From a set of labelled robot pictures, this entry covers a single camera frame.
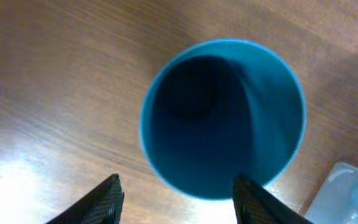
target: cup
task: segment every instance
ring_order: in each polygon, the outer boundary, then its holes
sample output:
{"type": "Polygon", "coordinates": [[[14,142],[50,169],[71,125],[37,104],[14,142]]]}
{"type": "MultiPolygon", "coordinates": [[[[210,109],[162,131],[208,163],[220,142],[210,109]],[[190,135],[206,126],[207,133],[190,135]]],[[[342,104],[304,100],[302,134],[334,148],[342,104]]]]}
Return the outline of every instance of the cup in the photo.
{"type": "Polygon", "coordinates": [[[140,115],[140,144],[171,188],[208,200],[232,197],[245,174],[265,186],[289,165],[306,125],[291,68],[241,39],[197,44],[152,82],[140,115]]]}

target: wooden surface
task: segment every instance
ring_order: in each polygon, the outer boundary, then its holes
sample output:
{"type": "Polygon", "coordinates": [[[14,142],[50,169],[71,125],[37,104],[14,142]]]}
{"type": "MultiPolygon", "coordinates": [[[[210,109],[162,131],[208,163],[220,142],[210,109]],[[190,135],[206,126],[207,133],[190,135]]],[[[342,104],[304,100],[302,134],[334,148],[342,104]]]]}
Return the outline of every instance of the wooden surface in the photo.
{"type": "Polygon", "coordinates": [[[0,223],[46,222],[116,172],[122,223],[235,223],[231,202],[164,186],[137,135],[159,68],[219,37],[273,49],[303,85],[304,141],[271,193],[304,213],[335,162],[358,166],[358,1],[0,0],[0,223]]]}

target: wood grain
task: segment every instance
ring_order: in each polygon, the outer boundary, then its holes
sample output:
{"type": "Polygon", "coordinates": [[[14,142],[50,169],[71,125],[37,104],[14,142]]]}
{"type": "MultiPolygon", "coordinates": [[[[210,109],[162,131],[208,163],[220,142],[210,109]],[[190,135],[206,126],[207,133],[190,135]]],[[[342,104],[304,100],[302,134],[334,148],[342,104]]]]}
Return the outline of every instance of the wood grain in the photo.
{"type": "Polygon", "coordinates": [[[120,173],[123,223],[235,223],[231,202],[164,186],[139,147],[149,83],[195,43],[281,55],[308,105],[302,147],[267,188],[304,213],[337,161],[358,166],[358,1],[0,0],[0,223],[43,223],[120,173]]]}

